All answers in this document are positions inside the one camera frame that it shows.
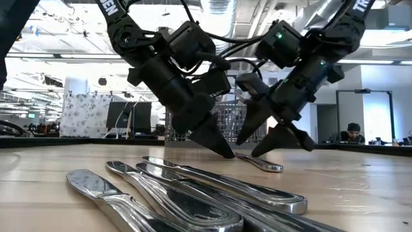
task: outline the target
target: man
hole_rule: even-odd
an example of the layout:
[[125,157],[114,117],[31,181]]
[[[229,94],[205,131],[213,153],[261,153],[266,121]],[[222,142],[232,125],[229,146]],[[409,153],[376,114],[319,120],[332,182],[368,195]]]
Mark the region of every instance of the man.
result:
[[360,135],[359,132],[361,131],[361,126],[357,123],[349,123],[348,124],[348,129],[346,131],[342,131],[340,133],[340,139],[338,138],[338,141],[340,142],[356,142],[358,144],[364,144],[365,143],[365,137],[363,135]]

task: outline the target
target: ceiling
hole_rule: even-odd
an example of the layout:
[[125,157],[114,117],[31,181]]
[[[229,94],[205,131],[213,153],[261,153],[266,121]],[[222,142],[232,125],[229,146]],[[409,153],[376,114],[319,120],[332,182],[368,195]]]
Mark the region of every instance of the ceiling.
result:
[[[200,26],[211,33],[225,35],[230,32],[232,37],[242,39],[261,35],[268,30],[271,22],[280,19],[292,24],[298,13],[308,5],[316,4],[312,0],[232,0],[234,11],[230,9],[212,17],[209,6],[213,0],[190,0],[189,8]],[[374,8],[383,8],[391,1],[376,0]],[[159,27],[177,29],[187,20],[187,16],[179,0],[144,0],[130,8],[130,16],[145,30],[156,31]],[[15,53],[74,53],[74,54],[115,54],[107,36],[107,26],[101,11],[94,0],[41,0],[35,12],[30,17],[22,31],[22,38],[17,41],[10,52]],[[377,38],[382,44],[396,43],[394,32],[367,32],[363,45],[378,46]],[[398,35],[409,39],[409,32]],[[372,49],[361,48],[350,57],[379,58],[407,57],[410,59],[410,49]],[[235,56],[252,57],[252,50],[234,54]],[[105,61],[86,61],[84,59],[6,59],[8,81],[5,88],[62,90],[46,83],[44,77],[51,78],[64,84],[67,76],[82,77],[88,80],[91,90],[108,92],[110,90],[129,92],[138,99],[144,93],[145,101],[157,101],[142,83],[138,87],[131,86],[127,81],[129,65],[119,59]],[[273,67],[266,70],[277,71]],[[100,78],[106,78],[107,84],[101,86]],[[33,96],[44,95],[33,93]],[[52,102],[62,102],[60,94],[55,94]],[[155,108],[164,111],[160,103]]]

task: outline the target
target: silver butter knife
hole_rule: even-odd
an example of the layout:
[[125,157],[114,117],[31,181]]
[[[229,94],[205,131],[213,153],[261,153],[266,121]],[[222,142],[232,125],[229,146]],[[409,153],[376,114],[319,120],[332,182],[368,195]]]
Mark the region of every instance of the silver butter knife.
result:
[[237,213],[206,201],[164,181],[158,181],[120,161],[106,167],[132,184],[161,215],[189,231],[242,231],[243,219]]
[[269,210],[242,200],[225,191],[208,186],[197,180],[183,177],[175,171],[152,164],[139,163],[136,168],[160,181],[178,184],[185,191],[217,200],[225,207],[239,213],[245,220],[244,231],[248,232],[298,232],[298,231],[328,231],[338,232],[340,229],[316,222],[291,213]]
[[274,173],[281,173],[283,171],[283,166],[280,164],[273,164],[271,162],[267,162],[265,160],[261,160],[258,158],[251,157],[250,155],[237,153],[235,152],[234,156],[237,158],[249,162],[256,167],[262,169],[263,171],[274,172]]
[[151,212],[90,170],[71,171],[66,179],[78,192],[94,201],[121,232],[187,231]]
[[231,191],[244,200],[268,209],[280,210],[293,214],[303,214],[308,209],[308,201],[303,196],[294,193],[246,183],[194,167],[181,166],[156,157],[145,156],[143,157],[143,160],[157,166],[170,168],[182,175],[206,182],[216,188]]

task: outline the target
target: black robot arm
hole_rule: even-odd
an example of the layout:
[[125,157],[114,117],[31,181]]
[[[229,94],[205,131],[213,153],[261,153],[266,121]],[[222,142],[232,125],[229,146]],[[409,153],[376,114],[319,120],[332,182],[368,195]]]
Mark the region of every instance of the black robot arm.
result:
[[[161,33],[142,30],[127,14],[128,6],[134,2],[137,1],[96,0],[106,18],[113,49],[133,67],[129,69],[127,81],[135,86],[144,82],[172,113],[171,124],[177,133],[191,131],[189,138],[194,142],[225,158],[233,158],[230,146],[210,113],[215,104],[213,93],[202,88],[202,81],[205,84],[210,79],[227,81],[224,70],[229,69],[230,64],[217,58],[220,69],[208,73],[200,83],[183,78],[180,68],[190,70],[205,59],[215,61],[213,41],[190,21],[167,40]],[[214,91],[223,94],[229,89],[230,85],[226,85]]]
[[267,35],[257,46],[255,55],[269,59],[280,68],[294,67],[289,75],[268,87],[254,73],[242,74],[237,84],[252,96],[247,103],[247,115],[238,144],[242,144],[269,117],[278,124],[255,148],[257,157],[272,149],[302,147],[311,151],[314,141],[307,132],[297,129],[299,112],[308,102],[316,100],[314,94],[324,81],[337,82],[344,78],[335,63],[356,51],[365,31],[364,20],[374,0],[347,0],[334,18],[322,29],[310,30],[301,36],[284,21],[274,22]]
[[0,91],[6,82],[5,58],[40,0],[0,1]]

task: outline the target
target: wooden tabletop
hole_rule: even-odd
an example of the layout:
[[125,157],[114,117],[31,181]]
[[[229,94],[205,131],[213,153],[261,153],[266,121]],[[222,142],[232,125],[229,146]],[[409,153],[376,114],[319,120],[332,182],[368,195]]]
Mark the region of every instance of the wooden tabletop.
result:
[[117,231],[88,198],[66,184],[66,173],[90,169],[146,204],[137,190],[105,169],[151,155],[308,199],[306,217],[347,231],[412,231],[412,159],[347,151],[277,150],[284,165],[266,173],[207,150],[85,144],[0,150],[0,231]]

